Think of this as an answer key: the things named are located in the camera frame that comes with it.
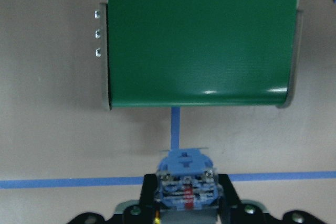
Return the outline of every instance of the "white surface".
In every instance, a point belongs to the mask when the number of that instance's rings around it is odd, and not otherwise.
[[[0,180],[142,176],[170,147],[169,108],[101,108],[98,1],[0,0]],[[209,147],[221,173],[336,169],[336,5],[301,0],[300,8],[297,90],[288,109],[181,110],[181,146]],[[334,179],[236,186],[277,217],[298,207],[336,219]],[[63,223],[86,210],[109,217],[138,192],[139,186],[0,190],[7,218],[1,222]]]

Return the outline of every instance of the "blue tape strip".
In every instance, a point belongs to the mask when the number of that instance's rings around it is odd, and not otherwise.
[[[172,107],[170,149],[180,148],[180,108]]]
[[[233,182],[298,179],[336,179],[336,170],[329,172],[230,174],[229,177]],[[0,180],[0,189],[125,186],[142,185],[142,182],[143,177]]]
[[[0,189],[142,185],[143,177],[0,180]]]

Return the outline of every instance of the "green surface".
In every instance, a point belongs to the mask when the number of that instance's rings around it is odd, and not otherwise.
[[[297,0],[109,0],[112,106],[282,104]]]

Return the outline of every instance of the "blue line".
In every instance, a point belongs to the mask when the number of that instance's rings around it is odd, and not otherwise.
[[[336,179],[336,170],[329,172],[229,174],[229,177],[233,182],[266,181],[266,180]],[[142,182],[143,177],[0,180],[0,189],[29,189],[29,188],[83,187],[83,186],[126,186],[126,185],[142,185]]]
[[[172,107],[170,149],[180,148],[180,108]]]

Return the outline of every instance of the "black object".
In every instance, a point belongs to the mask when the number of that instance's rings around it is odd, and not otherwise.
[[[218,215],[222,224],[326,224],[315,216],[299,210],[286,213],[283,220],[278,220],[261,209],[258,204],[242,202],[226,174],[219,174],[219,184],[224,189],[220,199]],[[158,181],[155,174],[144,176],[139,205],[127,207],[123,214],[115,214],[109,220],[87,212],[78,215],[68,224],[152,224],[154,223],[157,205],[154,202],[154,192]]]

